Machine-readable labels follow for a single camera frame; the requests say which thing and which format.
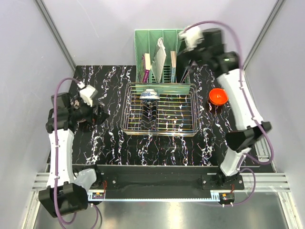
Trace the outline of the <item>red patterned bowl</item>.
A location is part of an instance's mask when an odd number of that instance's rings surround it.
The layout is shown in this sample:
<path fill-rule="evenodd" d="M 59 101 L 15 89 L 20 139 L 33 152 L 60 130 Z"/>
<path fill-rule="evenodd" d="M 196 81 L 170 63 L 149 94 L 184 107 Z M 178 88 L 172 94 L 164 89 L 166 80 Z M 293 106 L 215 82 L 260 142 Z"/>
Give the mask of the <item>red patterned bowl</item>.
<path fill-rule="evenodd" d="M 75 108 L 75 109 L 79 109 L 80 106 L 81 106 L 81 104 L 80 104 L 80 102 L 78 100 L 72 101 L 71 104 L 72 104 L 73 108 Z"/>

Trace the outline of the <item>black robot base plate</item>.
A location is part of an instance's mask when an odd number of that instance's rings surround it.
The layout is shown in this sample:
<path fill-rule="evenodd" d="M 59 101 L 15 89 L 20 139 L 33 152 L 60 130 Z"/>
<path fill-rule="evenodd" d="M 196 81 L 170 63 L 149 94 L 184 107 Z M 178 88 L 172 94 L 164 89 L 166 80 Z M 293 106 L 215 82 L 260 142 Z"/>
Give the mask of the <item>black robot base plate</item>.
<path fill-rule="evenodd" d="M 241 175 L 234 175 L 223 182 L 218 178 L 218 167 L 200 166 L 116 166 L 74 164 L 73 171 L 96 168 L 108 190 L 126 187 L 194 187 L 203 190 L 244 190 Z"/>

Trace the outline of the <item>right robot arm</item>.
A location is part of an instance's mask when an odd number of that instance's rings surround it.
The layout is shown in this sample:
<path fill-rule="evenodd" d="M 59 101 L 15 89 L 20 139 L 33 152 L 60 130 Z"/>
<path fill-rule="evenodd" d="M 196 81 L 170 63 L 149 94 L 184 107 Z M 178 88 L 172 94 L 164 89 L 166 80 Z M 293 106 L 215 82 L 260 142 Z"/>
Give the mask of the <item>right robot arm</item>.
<path fill-rule="evenodd" d="M 207 64 L 228 96 L 236 130 L 225 135 L 228 148 L 213 179 L 218 187 L 229 188 L 238 178 L 240 167 L 255 143 L 271 129 L 259 114 L 247 87 L 240 57 L 227 51 L 222 30 L 199 27 L 178 34 L 181 46 L 177 55 L 177 77 L 182 78 L 192 64 Z"/>

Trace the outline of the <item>blue white porcelain bowl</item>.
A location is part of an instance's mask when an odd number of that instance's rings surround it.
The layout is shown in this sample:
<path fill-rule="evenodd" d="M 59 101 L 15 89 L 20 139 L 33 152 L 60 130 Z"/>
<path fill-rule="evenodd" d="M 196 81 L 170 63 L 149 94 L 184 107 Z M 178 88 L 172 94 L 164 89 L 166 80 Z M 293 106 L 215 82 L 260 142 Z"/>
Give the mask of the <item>blue white porcelain bowl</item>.
<path fill-rule="evenodd" d="M 154 89 L 146 89 L 144 92 L 141 93 L 140 100 L 160 100 L 160 96 Z"/>

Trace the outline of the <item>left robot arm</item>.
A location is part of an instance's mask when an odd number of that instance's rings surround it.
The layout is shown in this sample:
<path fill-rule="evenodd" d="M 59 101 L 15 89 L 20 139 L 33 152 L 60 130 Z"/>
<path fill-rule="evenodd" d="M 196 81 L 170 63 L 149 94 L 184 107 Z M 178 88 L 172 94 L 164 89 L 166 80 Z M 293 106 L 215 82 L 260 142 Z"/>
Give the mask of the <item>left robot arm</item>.
<path fill-rule="evenodd" d="M 56 218 L 85 210 L 89 203 L 90 189 L 99 189 L 103 183 L 101 171 L 96 165 L 89 166 L 74 175 L 72 146 L 74 132 L 79 123 L 102 124 L 109 115 L 93 97 L 79 93 L 76 104 L 71 103 L 70 93 L 52 95 L 53 108 L 49 111 L 46 130 L 51 145 L 50 174 L 46 189 L 39 192 L 39 201 Z"/>

